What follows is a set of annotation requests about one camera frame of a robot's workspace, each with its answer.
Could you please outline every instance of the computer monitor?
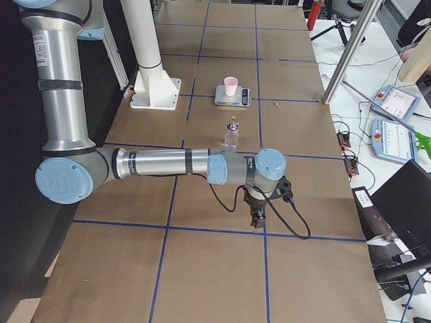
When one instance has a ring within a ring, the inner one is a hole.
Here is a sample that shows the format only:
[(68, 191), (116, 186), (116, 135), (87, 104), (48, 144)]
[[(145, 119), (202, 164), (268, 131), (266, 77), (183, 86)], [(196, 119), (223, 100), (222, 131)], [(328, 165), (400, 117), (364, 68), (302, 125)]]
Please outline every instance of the computer monitor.
[(410, 160), (371, 201), (416, 258), (431, 253), (431, 174)]

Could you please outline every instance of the glass bottle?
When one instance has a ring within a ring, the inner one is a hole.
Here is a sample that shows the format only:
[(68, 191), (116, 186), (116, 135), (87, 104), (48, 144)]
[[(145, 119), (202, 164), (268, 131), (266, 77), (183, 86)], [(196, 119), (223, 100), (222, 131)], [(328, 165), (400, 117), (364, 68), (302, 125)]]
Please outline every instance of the glass bottle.
[(240, 124), (238, 121), (236, 121), (235, 116), (233, 116), (232, 119), (229, 120), (226, 127), (228, 128), (228, 130), (226, 131), (226, 134), (224, 136), (224, 145), (232, 149), (236, 149), (236, 146), (238, 145), (238, 131), (240, 128)]

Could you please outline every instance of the wire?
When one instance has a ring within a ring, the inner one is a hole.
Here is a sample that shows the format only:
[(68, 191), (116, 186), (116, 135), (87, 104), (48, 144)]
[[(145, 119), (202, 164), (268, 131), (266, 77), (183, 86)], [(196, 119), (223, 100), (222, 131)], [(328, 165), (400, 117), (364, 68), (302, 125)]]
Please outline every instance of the wire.
[(423, 114), (419, 114), (419, 113), (416, 113), (416, 112), (413, 112), (413, 115), (414, 116), (418, 116), (420, 118), (425, 118), (425, 119), (431, 120), (431, 118), (429, 116), (424, 116)]
[[(395, 64), (395, 66), (389, 72), (388, 77), (385, 79), (385, 81), (383, 82), (383, 84), (381, 85), (381, 87), (383, 87), (386, 84), (386, 82), (388, 81), (389, 77), (391, 76), (393, 70), (397, 67), (397, 65), (401, 61), (401, 57), (403, 56), (403, 54), (405, 53), (405, 51), (407, 50), (407, 48), (409, 48), (409, 47), (408, 46), (404, 47), (403, 52), (400, 55), (397, 54), (397, 55), (399, 55), (399, 59), (397, 60), (397, 63)], [(398, 75), (399, 75), (400, 70), (401, 70), (401, 67), (399, 68), (398, 73), (397, 73), (397, 77), (395, 78), (395, 85), (397, 85), (397, 80), (398, 80)]]
[[(200, 176), (200, 177), (204, 178), (205, 180), (207, 180), (206, 176), (204, 176), (202, 174), (193, 174), (193, 175)], [(239, 192), (239, 190), (241, 188), (244, 190), (245, 186), (244, 185), (240, 185), (240, 186), (238, 186), (236, 188), (236, 190), (235, 190), (235, 198), (234, 198), (234, 206), (232, 207), (232, 209), (229, 209), (227, 206), (225, 206), (225, 204), (222, 202), (222, 200), (220, 200), (220, 198), (218, 197), (216, 191), (214, 190), (213, 185), (210, 184), (210, 183), (208, 183), (208, 185), (209, 185), (209, 188), (211, 189), (211, 191), (213, 192), (213, 195), (214, 195), (215, 199), (217, 200), (217, 202), (220, 203), (220, 205), (223, 206), (223, 208), (225, 210), (227, 210), (227, 212), (229, 212), (229, 213), (235, 212), (235, 210), (236, 210), (236, 202), (238, 200), (238, 192)]]
[[(202, 175), (202, 174), (198, 174), (198, 173), (193, 173), (193, 175), (194, 176), (199, 176), (199, 177), (202, 177), (202, 178), (204, 178), (205, 180), (207, 180), (207, 177), (206, 176), (204, 176), (204, 175)], [(187, 176), (187, 174), (169, 174), (169, 175), (148, 175), (149, 177), (173, 177), (173, 176)], [(212, 184), (210, 184), (210, 183), (208, 183), (208, 185), (209, 185), (209, 188), (211, 189), (211, 191), (213, 192), (213, 195), (214, 195), (214, 197), (215, 197), (215, 199), (217, 200), (217, 202), (221, 205), (221, 206), (223, 206), (223, 208), (225, 209), (225, 210), (227, 210), (227, 212), (229, 212), (229, 213), (233, 213), (233, 212), (235, 212), (235, 210), (236, 210), (236, 202), (237, 202), (237, 200), (238, 200), (238, 192), (239, 192), (239, 190), (242, 188), (242, 189), (245, 189), (245, 186), (244, 185), (240, 185), (240, 186), (238, 186), (237, 188), (236, 188), (236, 190), (235, 190), (235, 197), (234, 197), (234, 206), (232, 207), (232, 209), (229, 209), (223, 202), (222, 202), (222, 200), (220, 200), (220, 198), (218, 197), (218, 195), (217, 195), (217, 193), (216, 193), (216, 191), (214, 190), (214, 187), (212, 186)]]
[(353, 135), (358, 136), (359, 139), (360, 139), (360, 141), (363, 142), (365, 144), (365, 146), (371, 146), (371, 143), (366, 143), (365, 140), (361, 136), (359, 136), (357, 133), (354, 133), (352, 131), (350, 131), (350, 133), (353, 134)]
[(374, 175), (373, 172), (371, 172), (370, 168), (366, 167), (363, 163), (358, 162), (358, 164), (360, 164), (363, 168), (368, 170), (370, 172), (370, 174), (372, 175), (372, 185), (369, 188), (366, 188), (366, 190), (370, 190), (376, 184), (376, 176)]
[[(361, 130), (361, 131), (362, 131), (361, 139), (363, 139), (363, 138), (364, 138), (364, 135), (366, 135), (368, 138), (370, 138), (370, 139), (371, 139), (371, 136), (365, 132), (365, 128), (366, 128), (366, 125), (367, 125), (367, 123), (368, 123), (368, 118), (369, 118), (370, 113), (371, 113), (371, 105), (370, 105), (370, 107), (369, 107), (369, 109), (368, 109), (368, 114), (366, 115), (364, 129), (362, 129), (362, 128), (361, 128), (361, 123), (362, 123), (362, 109), (361, 109), (361, 104), (363, 104), (363, 103), (368, 103), (368, 104), (369, 104), (369, 102), (368, 102), (368, 101), (361, 101), (361, 102), (359, 102), (359, 103), (358, 103), (358, 111), (359, 111), (359, 125), (358, 125), (358, 128), (359, 128), (359, 130)], [(360, 154), (361, 154), (361, 145), (359, 145), (358, 157), (359, 157), (359, 155), (360, 155)]]
[(332, 123), (339, 123), (340, 124), (340, 126), (338, 127), (338, 131), (340, 130), (341, 125), (344, 124), (347, 127), (347, 133), (350, 133), (350, 127), (349, 127), (349, 125), (347, 123), (345, 123), (343, 121), (333, 121)]
[[(398, 56), (398, 54), (395, 54), (395, 55), (393, 55), (393, 56), (391, 56), (391, 57), (388, 57), (387, 59), (383, 59), (383, 60), (381, 60), (381, 61), (377, 61), (377, 62), (374, 62), (374, 63), (371, 63), (371, 64), (349, 65), (349, 67), (373, 66), (373, 65), (376, 65), (376, 64), (379, 64), (379, 63), (382, 63), (382, 62), (386, 62), (386, 61), (388, 61), (389, 59), (394, 58), (395, 56)], [(317, 62), (317, 64), (338, 65), (338, 63), (326, 63), (326, 62)]]
[(401, 317), (401, 319), (400, 319), (400, 321), (401, 321), (401, 322), (402, 322), (402, 321), (404, 321), (405, 314), (407, 313), (407, 310), (409, 309), (410, 302), (411, 302), (411, 299), (412, 299), (412, 297), (413, 297), (413, 293), (414, 293), (414, 291), (415, 291), (415, 289), (416, 289), (416, 286), (418, 286), (419, 281), (420, 281), (422, 278), (424, 278), (425, 274), (426, 274), (426, 273), (429, 273), (429, 272), (431, 272), (431, 269), (426, 270), (422, 275), (420, 275), (420, 276), (419, 276), (419, 278), (417, 279), (417, 281), (415, 282), (415, 285), (414, 285), (414, 286), (413, 286), (413, 288), (411, 289), (411, 293), (410, 293), (409, 299), (407, 300), (407, 303), (406, 303), (406, 305), (405, 305), (405, 307), (404, 307), (403, 315), (402, 315), (402, 317)]
[(290, 232), (292, 232), (292, 234), (294, 236), (296, 236), (297, 238), (300, 238), (301, 240), (310, 239), (310, 237), (311, 237), (310, 227), (308, 226), (307, 222), (304, 220), (304, 218), (301, 216), (301, 214), (296, 209), (295, 202), (294, 202), (294, 200), (292, 198), (290, 198), (290, 205), (292, 206), (292, 208), (295, 211), (296, 215), (301, 219), (301, 221), (305, 225), (305, 228), (307, 230), (307, 235), (306, 236), (301, 236), (301, 235), (297, 234), (292, 229), (292, 227), (286, 222), (286, 220), (280, 215), (280, 213), (278, 213), (277, 209), (273, 206), (271, 200), (269, 200), (269, 198), (265, 195), (265, 193), (259, 187), (254, 186), (253, 189), (262, 194), (262, 196), (265, 198), (265, 200), (267, 201), (267, 203), (271, 207), (272, 211), (274, 211), (275, 215), (277, 215), (277, 217), (279, 218), (279, 220), (289, 229)]

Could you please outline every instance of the cardboard panel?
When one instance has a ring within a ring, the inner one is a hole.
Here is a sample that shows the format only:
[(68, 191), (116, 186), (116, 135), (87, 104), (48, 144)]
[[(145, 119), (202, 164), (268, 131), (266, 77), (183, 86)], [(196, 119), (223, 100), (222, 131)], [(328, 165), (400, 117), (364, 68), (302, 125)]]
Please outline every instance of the cardboard panel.
[[(213, 186), (218, 197), (229, 209), (233, 208), (237, 186)], [(176, 185), (170, 224), (178, 227), (262, 232), (250, 225), (250, 208), (243, 199), (244, 191), (240, 189), (236, 210), (229, 213), (217, 202), (206, 180), (196, 176), (181, 176)]]
[(202, 32), (203, 27), (156, 25), (160, 53), (198, 55)]
[(132, 109), (124, 99), (106, 138), (107, 143), (180, 147), (190, 98), (179, 97), (175, 111)]
[[(126, 150), (143, 150), (125, 147)], [(166, 225), (174, 178), (149, 176), (113, 180), (79, 204), (78, 220)]]
[(258, 30), (259, 58), (266, 61), (289, 59), (315, 62), (311, 42), (302, 41), (308, 37), (308, 31)]
[(154, 323), (266, 322), (263, 238), (170, 230)]
[(216, 148), (223, 145), (226, 125), (232, 116), (240, 123), (236, 149), (260, 151), (257, 103), (253, 102), (248, 108), (216, 106), (213, 98), (193, 98), (185, 147)]
[(251, 96), (257, 98), (257, 66), (254, 59), (201, 58), (195, 69), (195, 94), (214, 96), (216, 87), (227, 76), (235, 76), (239, 86), (251, 88)]
[(267, 239), (271, 322), (386, 322), (365, 243)]
[(258, 28), (307, 30), (302, 8), (295, 5), (257, 5), (256, 17)]
[(207, 26), (254, 28), (255, 8), (252, 5), (210, 3)]
[(206, 27), (203, 56), (256, 58), (254, 29)]
[[(295, 206), (310, 226), (312, 236), (364, 239), (347, 174), (341, 160), (287, 157), (286, 178), (292, 183)], [(296, 231), (306, 229), (290, 204), (273, 201), (281, 216)], [(269, 205), (267, 232), (291, 234)]]
[(180, 94), (191, 94), (197, 57), (162, 55), (163, 69), (170, 77), (181, 79)]
[(156, 17), (156, 23), (203, 26), (207, 8), (207, 3), (163, 1), (162, 9)]
[(324, 94), (316, 63), (259, 61), (259, 73), (261, 98), (318, 102)]
[(141, 322), (164, 229), (73, 223), (33, 323)]
[(329, 106), (261, 101), (263, 145), (291, 155), (341, 157)]

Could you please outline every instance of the sticker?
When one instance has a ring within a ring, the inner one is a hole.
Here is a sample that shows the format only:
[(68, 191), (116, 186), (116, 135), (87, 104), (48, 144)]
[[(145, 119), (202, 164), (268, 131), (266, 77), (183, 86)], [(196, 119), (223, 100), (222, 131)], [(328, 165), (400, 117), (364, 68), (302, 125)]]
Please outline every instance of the sticker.
[(357, 190), (355, 194), (363, 208), (372, 207), (372, 202), (364, 190)]
[(34, 52), (36, 53), (36, 64), (40, 66), (49, 66), (48, 44), (45, 35), (33, 36)]

